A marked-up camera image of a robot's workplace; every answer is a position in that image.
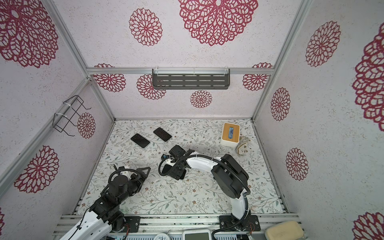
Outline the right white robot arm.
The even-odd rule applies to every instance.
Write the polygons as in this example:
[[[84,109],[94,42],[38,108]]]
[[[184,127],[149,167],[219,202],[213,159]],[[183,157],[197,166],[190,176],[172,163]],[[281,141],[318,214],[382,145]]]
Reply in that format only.
[[[187,169],[211,173],[220,189],[231,200],[232,217],[236,221],[243,221],[247,217],[249,214],[247,196],[251,193],[248,187],[249,175],[231,155],[212,158],[194,150],[185,151],[176,145],[168,154],[161,156],[158,172],[161,176],[183,180]]]

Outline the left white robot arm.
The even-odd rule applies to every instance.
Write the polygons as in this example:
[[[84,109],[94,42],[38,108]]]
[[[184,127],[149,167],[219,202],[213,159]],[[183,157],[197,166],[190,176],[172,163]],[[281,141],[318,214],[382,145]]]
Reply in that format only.
[[[125,215],[120,205],[141,190],[150,171],[150,167],[136,170],[120,167],[112,172],[100,197],[61,239],[104,240],[110,232],[123,230]]]

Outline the black phone far middle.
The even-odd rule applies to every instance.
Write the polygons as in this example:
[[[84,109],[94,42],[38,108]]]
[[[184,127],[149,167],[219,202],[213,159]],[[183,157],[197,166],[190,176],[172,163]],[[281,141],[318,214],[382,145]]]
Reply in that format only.
[[[168,140],[170,140],[172,138],[172,136],[166,132],[164,129],[162,129],[161,127],[158,127],[157,129],[155,129],[153,131],[153,133],[158,136],[161,140],[163,140],[164,142],[167,142]]]

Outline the black phone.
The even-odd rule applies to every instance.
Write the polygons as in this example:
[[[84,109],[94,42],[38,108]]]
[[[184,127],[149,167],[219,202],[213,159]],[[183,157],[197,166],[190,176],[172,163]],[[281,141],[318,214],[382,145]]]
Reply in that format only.
[[[135,144],[137,144],[138,146],[140,146],[142,149],[146,148],[149,144],[150,144],[150,141],[147,140],[146,138],[144,138],[142,135],[140,134],[135,134],[131,137],[131,141],[133,141]]]
[[[172,136],[166,132],[164,129],[162,129],[161,127],[158,127],[157,129],[155,129],[153,131],[153,133],[158,136],[161,140],[163,140],[164,142],[167,142],[168,140],[170,140],[172,138]]]

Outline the black phone far left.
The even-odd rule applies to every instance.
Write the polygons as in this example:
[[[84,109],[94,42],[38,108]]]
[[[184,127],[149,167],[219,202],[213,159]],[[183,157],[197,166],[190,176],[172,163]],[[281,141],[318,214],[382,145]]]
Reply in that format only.
[[[142,149],[146,148],[149,144],[150,144],[150,141],[147,140],[146,138],[144,138],[142,135],[140,134],[135,134],[131,137],[131,141],[133,141],[135,144],[137,144],[138,146],[140,146]]]

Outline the white wooden-top tissue box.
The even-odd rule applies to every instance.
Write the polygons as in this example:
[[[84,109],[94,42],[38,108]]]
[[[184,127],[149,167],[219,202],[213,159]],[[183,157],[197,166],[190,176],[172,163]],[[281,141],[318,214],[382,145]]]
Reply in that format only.
[[[220,144],[235,148],[240,142],[240,126],[232,123],[224,123]]]

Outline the white round timer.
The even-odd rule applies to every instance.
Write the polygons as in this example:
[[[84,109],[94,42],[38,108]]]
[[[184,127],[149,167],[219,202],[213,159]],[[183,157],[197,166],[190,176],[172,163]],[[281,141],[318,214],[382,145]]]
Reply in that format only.
[[[154,237],[154,240],[171,240],[171,237],[168,234],[160,233]]]

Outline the white display device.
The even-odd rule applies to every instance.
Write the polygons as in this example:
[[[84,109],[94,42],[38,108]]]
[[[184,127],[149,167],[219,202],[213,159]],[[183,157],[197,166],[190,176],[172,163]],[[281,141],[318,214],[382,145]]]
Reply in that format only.
[[[186,230],[182,234],[182,240],[212,240],[212,233],[208,229]]]

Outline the beige sponge block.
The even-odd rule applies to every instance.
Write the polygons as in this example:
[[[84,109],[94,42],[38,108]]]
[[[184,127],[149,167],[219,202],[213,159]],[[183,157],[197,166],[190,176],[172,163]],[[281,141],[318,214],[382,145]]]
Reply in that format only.
[[[268,228],[265,237],[267,240],[299,240],[304,237],[304,231],[298,222],[288,221]]]

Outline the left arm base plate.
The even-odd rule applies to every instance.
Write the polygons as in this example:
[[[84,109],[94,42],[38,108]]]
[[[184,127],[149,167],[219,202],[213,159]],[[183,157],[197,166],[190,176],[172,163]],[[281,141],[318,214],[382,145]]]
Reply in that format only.
[[[124,216],[122,233],[137,233],[140,227],[140,216]]]

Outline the grey wall shelf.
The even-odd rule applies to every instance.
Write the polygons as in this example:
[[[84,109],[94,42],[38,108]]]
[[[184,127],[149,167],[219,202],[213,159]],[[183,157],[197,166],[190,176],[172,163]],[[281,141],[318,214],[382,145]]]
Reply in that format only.
[[[231,71],[225,69],[152,69],[156,90],[227,90]]]

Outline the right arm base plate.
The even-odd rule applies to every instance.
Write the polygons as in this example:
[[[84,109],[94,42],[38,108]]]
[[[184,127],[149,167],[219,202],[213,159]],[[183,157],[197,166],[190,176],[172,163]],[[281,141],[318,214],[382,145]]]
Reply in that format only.
[[[235,226],[239,222],[232,215],[219,216],[220,229],[224,229],[224,232],[258,232],[261,230],[259,219],[256,215],[248,215],[245,220]]]

